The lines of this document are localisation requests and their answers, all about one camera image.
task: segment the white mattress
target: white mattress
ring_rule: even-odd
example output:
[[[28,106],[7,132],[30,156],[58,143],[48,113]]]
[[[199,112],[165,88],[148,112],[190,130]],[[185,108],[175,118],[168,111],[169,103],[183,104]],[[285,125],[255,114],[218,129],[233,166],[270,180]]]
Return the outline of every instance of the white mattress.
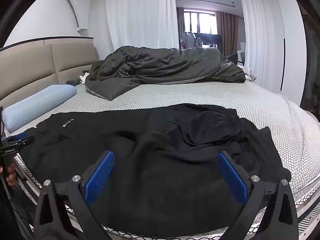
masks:
[[[291,189],[296,201],[296,208],[302,206],[320,188],[320,124],[316,118],[288,101],[281,95],[246,81],[245,83],[204,82],[179,85],[140,85],[112,101],[107,101],[88,93],[84,85],[78,85],[77,94],[21,127],[14,135],[25,131],[49,118],[51,114],[60,112],[100,112],[105,110],[126,110],[153,108],[182,103],[219,105],[237,110],[239,117],[252,121],[258,129],[268,126],[273,142],[279,152],[282,164],[292,174]],[[24,171],[38,186],[41,185],[24,167],[20,156],[16,157]],[[257,214],[250,232],[255,232],[264,214]],[[206,239],[215,239],[217,233],[225,228],[209,232]]]

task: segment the blue gripper pad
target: blue gripper pad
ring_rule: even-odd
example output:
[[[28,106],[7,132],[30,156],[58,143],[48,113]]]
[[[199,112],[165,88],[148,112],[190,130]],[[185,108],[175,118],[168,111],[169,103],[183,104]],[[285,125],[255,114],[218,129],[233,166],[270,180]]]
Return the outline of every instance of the blue gripper pad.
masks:
[[[93,172],[87,184],[84,185],[84,202],[87,205],[89,205],[91,202],[94,202],[98,198],[103,185],[107,181],[113,169],[114,164],[115,155],[113,152],[109,151],[97,169]]]
[[[27,134],[25,132],[19,133],[17,135],[13,135],[11,141],[19,141],[27,137]]]
[[[223,153],[217,156],[217,167],[235,200],[245,205],[248,200],[247,187]]]

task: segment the white wardrobe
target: white wardrobe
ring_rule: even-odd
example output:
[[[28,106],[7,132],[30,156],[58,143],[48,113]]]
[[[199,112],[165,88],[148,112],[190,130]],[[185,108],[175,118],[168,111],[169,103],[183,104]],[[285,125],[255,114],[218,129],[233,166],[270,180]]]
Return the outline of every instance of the white wardrobe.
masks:
[[[307,68],[307,44],[300,7],[296,0],[268,0],[274,39],[274,76],[278,93],[298,106],[301,103]]]

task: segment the sticker label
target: sticker label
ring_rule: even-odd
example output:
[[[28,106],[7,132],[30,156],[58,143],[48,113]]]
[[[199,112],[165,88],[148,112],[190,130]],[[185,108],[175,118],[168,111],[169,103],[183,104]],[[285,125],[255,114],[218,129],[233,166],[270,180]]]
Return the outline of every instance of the sticker label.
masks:
[[[62,125],[63,128],[65,128],[68,124],[71,123],[71,121],[73,121],[74,119],[69,120],[68,122],[66,122],[64,125]]]

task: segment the black cable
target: black cable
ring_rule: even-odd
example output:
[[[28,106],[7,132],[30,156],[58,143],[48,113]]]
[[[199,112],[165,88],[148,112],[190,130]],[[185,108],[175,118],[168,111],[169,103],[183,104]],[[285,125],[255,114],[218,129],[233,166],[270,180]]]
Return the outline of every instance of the black cable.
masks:
[[[20,218],[22,218],[25,222],[27,222],[28,224],[30,224],[29,221],[28,221],[26,218],[24,218],[22,215],[20,215],[20,213],[19,213],[18,211],[16,211],[13,206],[11,206],[11,208],[16,212],[16,214],[17,214]]]
[[[3,131],[2,131],[2,134],[1,134],[1,138],[0,138],[0,139],[2,139],[2,136],[3,136],[3,134],[4,134],[4,123],[3,123],[2,120],[1,120],[1,123],[2,123],[2,126],[3,126]]]

